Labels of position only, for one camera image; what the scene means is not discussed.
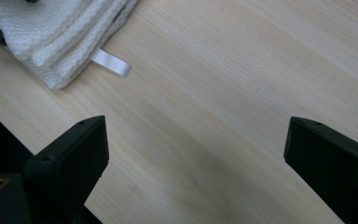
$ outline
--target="towel label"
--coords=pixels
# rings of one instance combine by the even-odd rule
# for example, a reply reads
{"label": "towel label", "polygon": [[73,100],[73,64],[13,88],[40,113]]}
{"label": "towel label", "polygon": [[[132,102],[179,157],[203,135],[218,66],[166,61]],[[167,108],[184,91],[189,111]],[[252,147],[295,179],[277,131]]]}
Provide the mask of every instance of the towel label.
{"label": "towel label", "polygon": [[91,53],[90,59],[122,77],[127,77],[131,70],[131,65],[129,63],[106,53],[102,49],[94,50],[94,52]]}

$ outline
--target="white towel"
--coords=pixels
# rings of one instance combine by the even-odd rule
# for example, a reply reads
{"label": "white towel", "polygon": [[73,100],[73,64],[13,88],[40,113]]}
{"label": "white towel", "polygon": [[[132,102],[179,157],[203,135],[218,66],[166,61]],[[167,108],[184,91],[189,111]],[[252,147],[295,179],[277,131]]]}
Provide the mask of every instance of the white towel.
{"label": "white towel", "polygon": [[51,89],[73,81],[91,53],[127,20],[137,0],[0,0],[8,48]]}

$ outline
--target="wood grain surface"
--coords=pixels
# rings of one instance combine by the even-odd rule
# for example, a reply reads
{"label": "wood grain surface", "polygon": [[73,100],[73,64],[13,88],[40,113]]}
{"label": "wood grain surface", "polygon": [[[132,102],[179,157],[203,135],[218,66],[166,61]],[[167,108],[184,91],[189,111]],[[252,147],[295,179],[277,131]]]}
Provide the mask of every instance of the wood grain surface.
{"label": "wood grain surface", "polygon": [[92,63],[51,91],[0,47],[0,120],[33,153],[105,115],[103,223],[342,223],[282,154],[292,116],[358,141],[358,0],[142,0]]}

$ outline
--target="folded towel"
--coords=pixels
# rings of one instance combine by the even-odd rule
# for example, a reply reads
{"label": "folded towel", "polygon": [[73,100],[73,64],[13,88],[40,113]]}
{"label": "folded towel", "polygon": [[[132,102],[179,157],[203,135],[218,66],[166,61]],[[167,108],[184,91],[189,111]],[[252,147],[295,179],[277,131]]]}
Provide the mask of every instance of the folded towel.
{"label": "folded towel", "polygon": [[51,89],[73,81],[127,20],[137,0],[0,0],[8,48]]}

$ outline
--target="light wooden table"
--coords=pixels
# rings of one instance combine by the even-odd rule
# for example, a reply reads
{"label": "light wooden table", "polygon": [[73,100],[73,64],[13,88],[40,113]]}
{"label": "light wooden table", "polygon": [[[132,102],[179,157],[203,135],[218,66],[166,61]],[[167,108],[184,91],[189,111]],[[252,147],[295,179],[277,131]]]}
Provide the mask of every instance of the light wooden table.
{"label": "light wooden table", "polygon": [[358,0],[142,0],[91,64],[50,91],[0,48],[0,120],[33,153],[104,114],[103,223],[342,223],[284,163],[291,116],[358,141]]}

